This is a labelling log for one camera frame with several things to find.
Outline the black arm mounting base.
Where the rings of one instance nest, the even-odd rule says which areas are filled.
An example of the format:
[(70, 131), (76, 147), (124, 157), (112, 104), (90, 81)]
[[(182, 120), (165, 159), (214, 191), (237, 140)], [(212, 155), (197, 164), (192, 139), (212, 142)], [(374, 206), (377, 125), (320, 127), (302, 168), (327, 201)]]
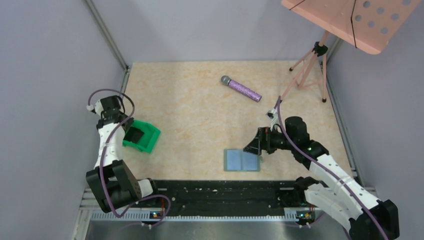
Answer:
[(310, 204), (295, 193), (293, 180), (155, 180), (171, 201), (168, 217), (283, 216)]

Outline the sage green card holder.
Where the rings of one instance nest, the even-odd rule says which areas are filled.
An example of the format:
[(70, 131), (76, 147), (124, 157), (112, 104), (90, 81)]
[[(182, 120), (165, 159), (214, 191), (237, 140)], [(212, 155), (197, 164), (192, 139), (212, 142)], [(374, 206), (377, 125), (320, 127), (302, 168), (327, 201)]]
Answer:
[(262, 157), (244, 152), (242, 149), (225, 149), (223, 151), (223, 170), (225, 172), (259, 172)]

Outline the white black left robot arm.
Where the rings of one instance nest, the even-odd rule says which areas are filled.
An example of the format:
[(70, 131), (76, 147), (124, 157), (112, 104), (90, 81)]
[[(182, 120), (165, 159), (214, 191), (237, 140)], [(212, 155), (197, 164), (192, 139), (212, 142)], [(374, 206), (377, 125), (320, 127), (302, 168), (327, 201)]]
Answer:
[(137, 180), (123, 160), (124, 142), (136, 144), (145, 132), (127, 119), (123, 99), (112, 95), (89, 105), (88, 110), (99, 115), (96, 129), (100, 137), (98, 158), (86, 181), (100, 209), (110, 213), (133, 204), (154, 193), (151, 179)]

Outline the black card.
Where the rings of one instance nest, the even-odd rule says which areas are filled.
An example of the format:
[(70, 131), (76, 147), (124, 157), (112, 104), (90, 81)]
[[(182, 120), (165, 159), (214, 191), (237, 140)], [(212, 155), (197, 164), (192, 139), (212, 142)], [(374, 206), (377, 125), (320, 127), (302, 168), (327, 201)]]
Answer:
[(137, 144), (145, 133), (136, 127), (130, 127), (125, 134), (124, 141)]

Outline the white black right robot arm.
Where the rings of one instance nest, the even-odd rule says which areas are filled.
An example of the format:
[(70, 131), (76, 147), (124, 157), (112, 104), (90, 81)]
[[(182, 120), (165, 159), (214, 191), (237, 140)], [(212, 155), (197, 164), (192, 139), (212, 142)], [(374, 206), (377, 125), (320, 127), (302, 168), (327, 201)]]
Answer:
[(320, 179), (299, 177), (294, 192), (302, 202), (336, 220), (352, 240), (395, 240), (400, 236), (399, 211), (391, 200), (382, 201), (346, 173), (318, 141), (312, 140), (299, 116), (258, 128), (243, 151), (261, 155), (290, 151), (294, 159)]

